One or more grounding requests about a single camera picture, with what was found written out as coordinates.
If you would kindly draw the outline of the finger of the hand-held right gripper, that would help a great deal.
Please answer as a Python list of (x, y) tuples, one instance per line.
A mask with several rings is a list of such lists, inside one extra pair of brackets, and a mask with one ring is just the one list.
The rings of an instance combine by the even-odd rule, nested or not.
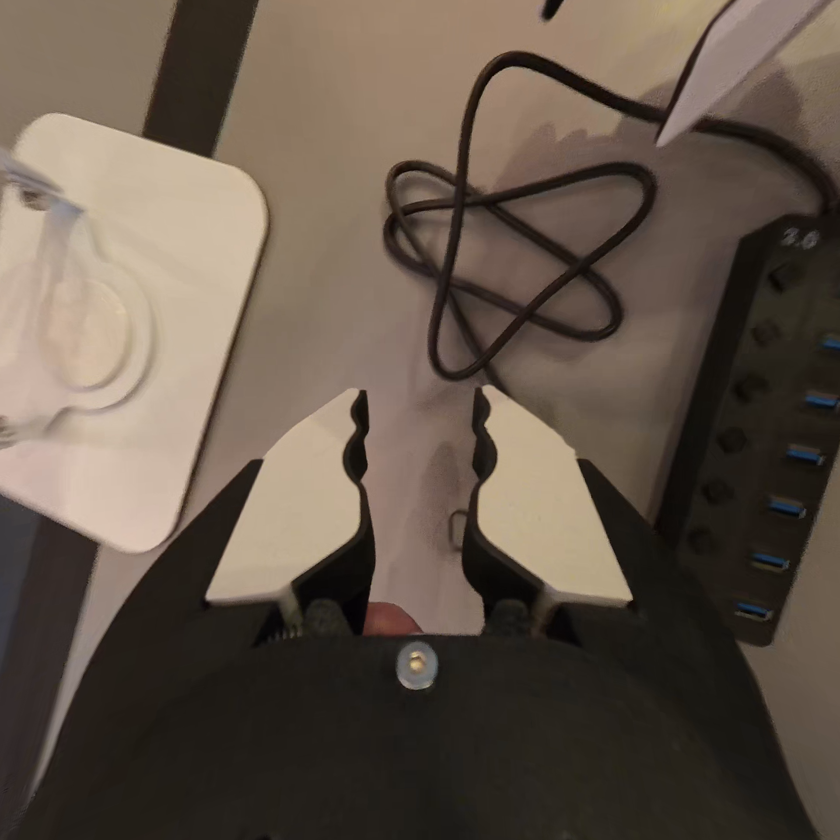
[(666, 146), (809, 25), (828, 1), (730, 1), (709, 22), (681, 71), (657, 136)]

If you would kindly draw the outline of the person's left hand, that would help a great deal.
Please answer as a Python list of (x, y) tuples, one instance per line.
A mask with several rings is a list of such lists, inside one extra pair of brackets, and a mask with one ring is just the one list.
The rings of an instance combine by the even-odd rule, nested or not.
[(402, 607), (389, 602), (370, 602), (364, 618), (366, 637), (403, 637), (422, 634), (416, 620)]

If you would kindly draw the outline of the black usb hub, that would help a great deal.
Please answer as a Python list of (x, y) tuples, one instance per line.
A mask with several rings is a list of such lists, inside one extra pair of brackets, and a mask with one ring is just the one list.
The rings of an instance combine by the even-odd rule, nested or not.
[(745, 644), (773, 642), (838, 441), (838, 215), (786, 215), (737, 246), (656, 520)]

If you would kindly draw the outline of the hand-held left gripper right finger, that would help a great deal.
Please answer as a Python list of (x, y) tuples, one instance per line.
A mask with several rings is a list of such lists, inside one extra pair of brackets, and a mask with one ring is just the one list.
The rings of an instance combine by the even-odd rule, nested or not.
[(476, 388), (475, 449), (463, 535), (463, 571), (486, 625), (516, 602), (532, 634), (561, 607), (624, 610), (627, 579), (574, 448), (493, 385)]

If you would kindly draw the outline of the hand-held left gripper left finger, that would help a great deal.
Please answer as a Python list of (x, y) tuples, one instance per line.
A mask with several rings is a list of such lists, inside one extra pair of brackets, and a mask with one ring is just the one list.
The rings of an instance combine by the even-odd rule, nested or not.
[(363, 485), (365, 390), (350, 388), (286, 432), (261, 459), (205, 593), (211, 606), (273, 604), (286, 637), (331, 602), (362, 635), (375, 572)]

